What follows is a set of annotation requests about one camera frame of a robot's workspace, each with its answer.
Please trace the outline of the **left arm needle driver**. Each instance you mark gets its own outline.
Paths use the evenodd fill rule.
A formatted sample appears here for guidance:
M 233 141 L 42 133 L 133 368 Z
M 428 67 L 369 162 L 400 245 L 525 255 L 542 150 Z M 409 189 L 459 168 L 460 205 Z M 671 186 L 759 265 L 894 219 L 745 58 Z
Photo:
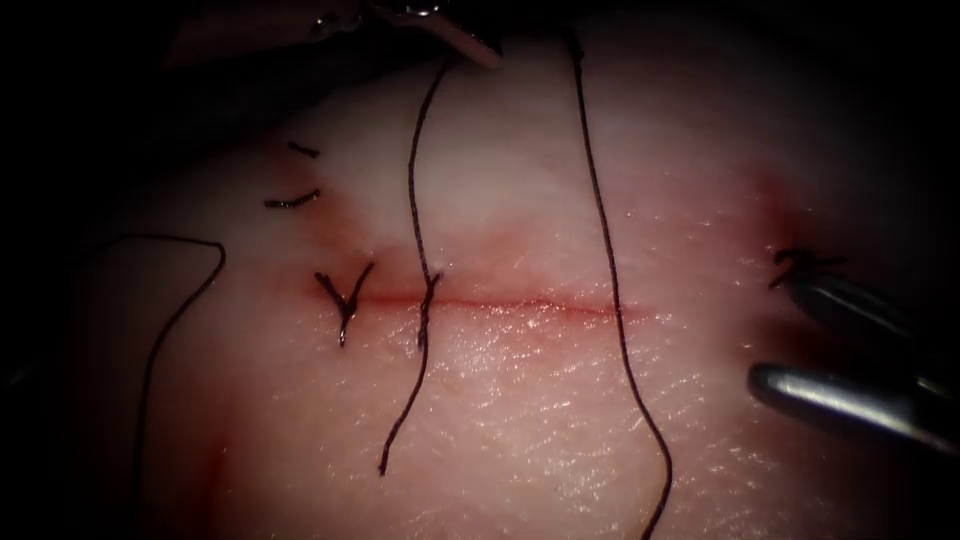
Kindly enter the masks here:
M 353 32 L 367 20 L 379 19 L 395 27 L 415 27 L 448 41 L 450 22 L 443 12 L 448 1 L 334 1 L 312 22 L 308 42 L 319 42 L 341 32 Z

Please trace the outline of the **right arm needle driver jaw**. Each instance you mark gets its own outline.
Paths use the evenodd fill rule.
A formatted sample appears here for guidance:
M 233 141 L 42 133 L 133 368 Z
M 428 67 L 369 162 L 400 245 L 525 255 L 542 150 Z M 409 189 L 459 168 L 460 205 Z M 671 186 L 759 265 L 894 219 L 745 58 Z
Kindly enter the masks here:
M 874 384 L 763 363 L 749 368 L 747 387 L 763 404 L 819 429 L 943 456 L 959 454 L 958 402 L 922 386 Z
M 889 370 L 929 383 L 958 382 L 958 350 L 931 320 L 887 295 L 828 272 L 788 277 L 787 293 L 807 317 Z

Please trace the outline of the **left arm needle driver jaw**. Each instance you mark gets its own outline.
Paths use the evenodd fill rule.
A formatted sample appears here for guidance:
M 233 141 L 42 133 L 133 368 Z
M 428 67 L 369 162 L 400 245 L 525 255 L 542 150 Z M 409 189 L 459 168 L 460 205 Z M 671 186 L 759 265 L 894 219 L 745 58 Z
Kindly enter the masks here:
M 492 69 L 502 62 L 499 46 L 463 17 L 433 13 L 423 19 L 423 29 L 479 66 Z

